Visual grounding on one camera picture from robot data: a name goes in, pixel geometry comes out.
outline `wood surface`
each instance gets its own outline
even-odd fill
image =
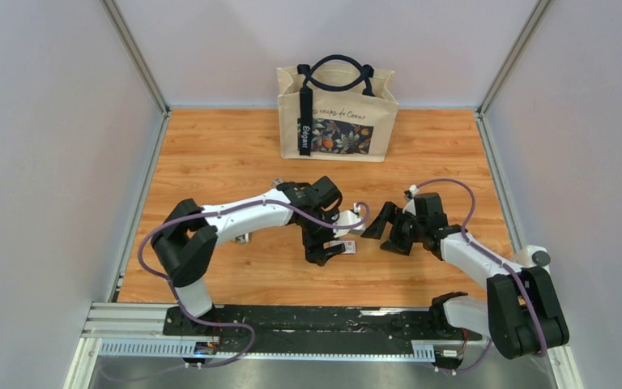
[[[174,301],[165,281],[139,266],[136,251],[176,203],[247,199],[269,190],[277,177],[315,182],[327,175],[343,193],[342,209],[366,201],[373,217],[385,201],[403,206],[403,191],[411,184],[454,177],[477,197],[469,230],[497,253],[512,254],[471,111],[400,110],[383,163],[283,160],[279,149],[275,110],[173,111],[118,301]],[[438,183],[428,191],[441,194],[450,223],[462,222],[471,205],[463,188]],[[295,225],[257,231],[245,245],[225,243],[214,252],[206,274],[209,293],[220,304],[318,306],[429,306],[434,297],[451,291],[485,296],[470,278],[420,245],[405,257],[380,250],[380,241],[349,237],[356,240],[357,253],[337,255],[324,267],[305,261]],[[144,255],[160,269],[151,248]]]

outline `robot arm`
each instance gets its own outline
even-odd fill
[[[391,223],[390,238],[381,244],[383,250],[409,255],[413,243],[421,243],[440,260],[458,267],[487,290],[487,301],[475,300],[463,292],[434,298],[431,309],[438,312],[443,328],[466,328],[487,336],[508,359],[539,351],[538,336],[526,302],[520,302],[517,285],[507,269],[499,264],[502,263],[517,273],[526,286],[547,346],[556,347],[569,341],[569,329],[547,270],[549,255],[544,248],[527,246],[514,255],[512,261],[503,259],[468,232],[462,232],[460,225],[450,225],[438,194],[407,195],[407,199],[404,209],[386,203],[362,237],[379,239],[386,224]],[[499,263],[494,263],[474,246],[493,254]]]
[[[323,266],[330,258],[345,251],[344,244],[327,248],[325,244],[349,233],[350,230],[318,225],[297,215],[284,204],[298,208],[327,224],[344,226],[359,223],[361,218],[358,209],[355,207],[353,211],[340,212],[341,202],[342,194],[328,177],[322,177],[312,185],[281,182],[264,194],[228,204],[199,207],[193,199],[186,199],[179,202],[166,221],[198,213],[214,216],[163,229],[151,239],[151,247],[170,278],[177,296],[187,310],[198,317],[212,307],[203,276],[207,272],[214,248],[245,233],[297,224],[302,230],[306,260]],[[363,230],[363,226],[356,227],[356,230]]]

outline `beige bag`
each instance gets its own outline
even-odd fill
[[[282,157],[382,162],[399,108],[393,77],[343,55],[279,68]]]

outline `bag strap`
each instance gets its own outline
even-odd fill
[[[335,86],[322,83],[313,77],[314,71],[316,71],[322,64],[328,61],[345,61],[354,65],[359,70],[359,77],[347,85]],[[373,94],[373,86],[371,85],[370,78],[373,77],[373,67],[370,65],[361,66],[354,58],[347,57],[342,54],[329,55],[322,60],[316,62],[316,65],[310,67],[306,64],[297,65],[296,70],[298,73],[304,75],[305,80],[299,91],[299,108],[300,108],[300,120],[299,120],[299,137],[298,147],[299,155],[311,156],[311,131],[313,129],[313,90],[309,88],[307,83],[311,81],[317,88],[328,92],[345,92],[360,83],[366,83],[366,88],[362,92],[364,96],[375,97]]]
[[[350,64],[352,64],[360,73],[359,76],[352,82],[348,83],[347,85],[341,85],[341,86],[336,86],[336,85],[328,85],[326,83],[322,83],[320,81],[318,81],[317,79],[315,79],[313,77],[313,73],[319,68],[321,67],[321,65],[323,65],[326,62],[329,61],[345,61],[345,62],[349,62]],[[355,87],[356,85],[359,85],[360,83],[366,83],[366,89],[364,89],[363,94],[366,96],[373,96],[375,97],[375,95],[373,95],[373,86],[371,85],[371,80],[370,78],[373,77],[373,67],[370,65],[361,65],[360,63],[358,63],[354,58],[348,57],[346,55],[342,55],[342,54],[332,54],[329,55],[325,58],[323,58],[322,60],[316,62],[316,65],[313,65],[313,67],[309,67],[309,65],[306,64],[300,64],[297,65],[296,67],[297,72],[299,72],[300,74],[304,75],[305,80],[304,83],[302,84],[302,87],[306,87],[307,83],[309,81],[311,81],[311,83],[313,85],[316,86],[316,88],[322,89],[324,91],[328,91],[328,92],[344,92],[344,91],[348,91],[350,89],[352,89],[353,87]]]

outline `floral pattern panel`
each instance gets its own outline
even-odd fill
[[[297,136],[301,136],[300,119],[297,121]],[[372,126],[331,119],[313,119],[311,130],[311,151],[334,154],[368,154],[373,137]]]

